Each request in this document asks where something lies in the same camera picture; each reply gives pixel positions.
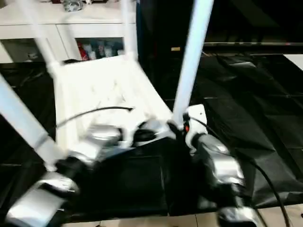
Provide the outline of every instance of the tile floor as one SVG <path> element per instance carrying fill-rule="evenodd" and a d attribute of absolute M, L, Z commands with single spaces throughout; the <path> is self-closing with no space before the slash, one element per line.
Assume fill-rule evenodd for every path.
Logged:
<path fill-rule="evenodd" d="M 286 207 L 292 227 L 303 227 L 303 205 Z M 280 208 L 260 210 L 269 227 L 285 227 Z M 70 223 L 65 227 L 95 227 L 99 222 Z M 102 227 L 217 227 L 215 213 L 180 217 L 148 217 L 102 221 Z"/>

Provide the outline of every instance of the wire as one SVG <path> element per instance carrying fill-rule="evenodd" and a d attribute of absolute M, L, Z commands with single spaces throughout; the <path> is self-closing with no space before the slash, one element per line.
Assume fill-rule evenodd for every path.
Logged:
<path fill-rule="evenodd" d="M 210 57 L 210 55 L 205 53 L 204 51 L 202 51 L 202 54 L 204 54 L 206 57 Z"/>
<path fill-rule="evenodd" d="M 60 122 L 59 124 L 55 125 L 52 128 L 49 128 L 48 130 L 48 134 L 43 135 L 42 137 L 40 137 L 40 139 L 38 140 L 38 142 L 36 143 L 34 150 L 37 150 L 42 144 L 44 144 L 44 142 L 48 139 L 49 135 L 54 133 L 56 131 L 56 129 L 59 129 L 61 127 L 63 127 L 64 125 L 66 125 L 68 122 L 79 118 L 81 116 L 90 114 L 90 113 L 94 113 L 97 111 L 102 111 L 102 110 L 128 110 L 128 111 L 132 111 L 134 108 L 132 107 L 123 107 L 123 106 L 108 106 L 108 107 L 102 107 L 102 108 L 97 108 L 97 109 L 93 109 L 93 110 L 88 110 L 79 114 L 74 115 L 73 117 L 70 117 L 62 122 Z"/>
<path fill-rule="evenodd" d="M 257 209 L 257 208 L 254 208 L 254 210 L 256 211 L 257 213 L 257 216 L 259 217 L 259 219 L 261 220 L 262 224 L 264 227 L 268 227 L 268 224 L 266 223 L 263 215 L 260 213 L 260 211 Z"/>
<path fill-rule="evenodd" d="M 224 142 L 224 140 L 222 140 L 220 138 L 220 136 L 211 127 L 209 127 L 208 125 L 206 125 L 204 122 L 202 122 L 202 121 L 200 121 L 200 120 L 198 120 L 198 119 L 196 119 L 194 117 L 189 117 L 189 118 L 192 119 L 192 120 L 195 120 L 195 121 L 199 122 L 201 125 L 203 125 L 204 127 L 206 127 L 215 137 L 217 137 L 217 139 L 219 139 L 222 143 Z M 265 180 L 267 181 L 270 189 L 272 190 L 272 192 L 275 195 L 276 200 L 277 200 L 277 202 L 279 204 L 279 207 L 280 207 L 281 212 L 283 214 L 285 226 L 286 227 L 290 227 L 291 225 L 290 225 L 290 221 L 289 221 L 289 216 L 288 216 L 288 214 L 286 212 L 285 206 L 284 206 L 284 204 L 283 204 L 283 202 L 282 202 L 282 200 L 281 200 L 278 192 L 276 191 L 276 189 L 275 189 L 272 181 L 270 180 L 269 176 L 265 173 L 265 171 L 260 166 L 258 166 L 255 162 L 251 161 L 251 159 L 250 159 L 249 156 L 247 156 L 247 155 L 245 155 L 243 153 L 237 152 L 237 157 L 240 158 L 240 159 L 242 159 L 245 162 L 248 162 L 252 166 L 254 166 L 264 176 Z"/>
<path fill-rule="evenodd" d="M 80 114 L 74 115 L 73 117 L 70 117 L 62 122 L 60 122 L 59 124 L 57 124 L 56 126 L 54 126 L 53 128 L 51 128 L 50 130 L 55 130 L 55 129 L 59 129 L 61 127 L 63 127 L 64 125 L 66 125 L 66 123 L 70 122 L 71 120 L 74 120 L 76 118 L 79 118 L 81 116 L 90 114 L 90 113 L 94 113 L 94 112 L 98 112 L 98 111 L 102 111 L 102 110 L 128 110 L 128 111 L 132 111 L 134 108 L 131 107 L 122 107 L 122 106 L 109 106 L 109 107 L 102 107 L 102 108 L 97 108 L 97 109 L 93 109 L 93 110 L 89 110 L 89 111 L 85 111 L 82 112 Z"/>

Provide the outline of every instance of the white shelf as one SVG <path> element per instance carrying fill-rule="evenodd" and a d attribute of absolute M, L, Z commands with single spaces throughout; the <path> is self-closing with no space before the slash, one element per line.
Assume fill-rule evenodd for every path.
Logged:
<path fill-rule="evenodd" d="M 120 24 L 122 14 L 120 2 L 84 4 L 84 9 L 77 12 L 65 12 L 62 4 L 51 2 L 35 3 L 38 9 L 40 24 Z M 130 21 L 135 23 L 135 2 L 132 4 Z M 0 9 L 0 26 L 26 25 L 19 6 L 13 2 Z"/>

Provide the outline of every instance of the black plastic sheet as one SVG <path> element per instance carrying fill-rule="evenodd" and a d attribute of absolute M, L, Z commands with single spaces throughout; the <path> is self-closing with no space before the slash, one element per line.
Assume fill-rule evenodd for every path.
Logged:
<path fill-rule="evenodd" d="M 181 61 L 166 64 L 167 71 L 155 78 L 154 85 L 172 107 Z M 1 73 L 40 123 L 45 128 L 54 126 L 53 82 L 45 66 L 5 67 L 0 65 Z M 27 73 L 33 80 L 24 82 Z M 303 203 L 302 80 L 301 70 L 284 56 L 203 57 L 191 99 L 192 105 L 205 105 L 208 125 L 236 152 L 252 157 L 264 169 L 285 205 Z M 40 158 L 4 119 L 0 124 L 6 132 L 0 138 L 3 219 L 9 206 L 45 170 Z M 254 204 L 276 206 L 263 176 L 245 162 L 241 166 Z M 66 221 L 215 210 L 213 203 L 198 195 L 203 172 L 192 167 L 188 150 L 171 140 L 125 153 L 100 166 Z"/>
<path fill-rule="evenodd" d="M 177 83 L 177 73 L 164 74 Z M 205 105 L 208 124 L 233 149 L 264 169 L 285 204 L 303 202 L 302 75 L 284 56 L 203 57 L 191 98 L 192 105 Z M 166 96 L 167 87 L 158 89 L 171 105 L 176 90 Z M 249 164 L 242 167 L 253 202 L 276 206 L 264 177 Z M 199 203 L 200 210 L 209 206 Z"/>

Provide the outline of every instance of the white cabinet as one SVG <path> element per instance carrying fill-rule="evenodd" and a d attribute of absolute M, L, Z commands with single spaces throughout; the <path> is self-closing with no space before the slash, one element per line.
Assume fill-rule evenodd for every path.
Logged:
<path fill-rule="evenodd" d="M 124 25 L 120 10 L 120 2 L 85 5 L 83 10 L 74 13 L 65 12 L 61 4 L 34 2 L 39 24 L 45 30 L 46 39 L 57 60 L 81 60 L 77 41 L 88 43 L 105 43 L 117 53 L 123 48 L 122 37 Z M 137 53 L 135 2 L 129 12 L 133 50 Z M 37 53 L 30 25 L 13 2 L 0 9 L 0 63 L 20 62 L 28 59 L 28 55 Z"/>
<path fill-rule="evenodd" d="M 60 61 L 68 59 L 56 25 L 42 26 L 55 57 Z M 0 63 L 24 62 L 30 58 L 41 59 L 34 37 L 29 25 L 0 26 Z"/>

